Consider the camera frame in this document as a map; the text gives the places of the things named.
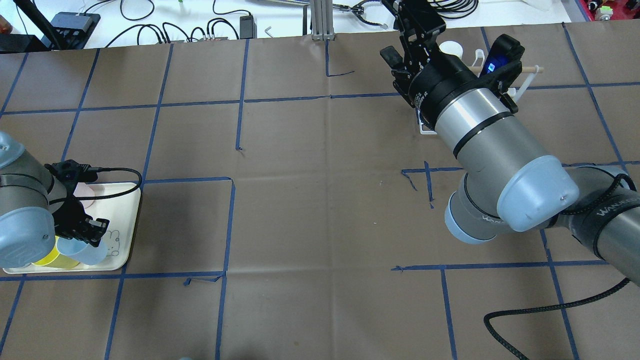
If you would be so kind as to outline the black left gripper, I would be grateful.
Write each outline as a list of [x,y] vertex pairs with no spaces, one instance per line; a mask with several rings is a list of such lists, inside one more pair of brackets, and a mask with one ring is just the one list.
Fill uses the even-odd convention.
[[98,180],[98,167],[80,164],[74,160],[44,164],[53,180],[65,189],[65,194],[54,195],[51,205],[60,205],[52,213],[55,235],[64,239],[76,239],[93,248],[98,248],[102,237],[110,225],[109,219],[94,219],[85,212],[85,208],[74,191],[78,183],[91,183]]

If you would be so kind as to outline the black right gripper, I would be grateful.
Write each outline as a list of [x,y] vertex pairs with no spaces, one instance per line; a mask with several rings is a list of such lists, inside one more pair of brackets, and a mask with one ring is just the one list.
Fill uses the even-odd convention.
[[[488,89],[512,114],[518,105],[508,88],[521,75],[525,47],[515,38],[501,34],[490,48],[480,75],[455,55],[443,53],[436,39],[446,30],[445,20],[426,0],[384,0],[393,15],[394,28],[400,32],[405,57],[393,46],[380,50],[380,56],[394,77],[393,87],[423,123],[436,123],[441,112],[464,92]],[[421,67],[411,68],[410,52],[422,48],[432,56]]]

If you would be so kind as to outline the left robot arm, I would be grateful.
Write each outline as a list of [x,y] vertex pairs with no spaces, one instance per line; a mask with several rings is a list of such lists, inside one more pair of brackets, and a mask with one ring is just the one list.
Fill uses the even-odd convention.
[[87,214],[74,195],[98,169],[73,160],[41,164],[20,141],[0,135],[0,264],[21,268],[45,258],[56,239],[96,248],[110,224]]

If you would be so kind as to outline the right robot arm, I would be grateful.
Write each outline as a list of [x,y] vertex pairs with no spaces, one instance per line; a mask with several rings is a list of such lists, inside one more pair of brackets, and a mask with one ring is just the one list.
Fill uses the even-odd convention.
[[500,35],[475,74],[439,48],[444,19],[425,0],[385,0],[404,54],[380,52],[393,86],[466,170],[445,224],[468,244],[505,233],[564,227],[597,258],[638,284],[639,193],[615,166],[565,168],[515,116],[508,93],[525,48]]

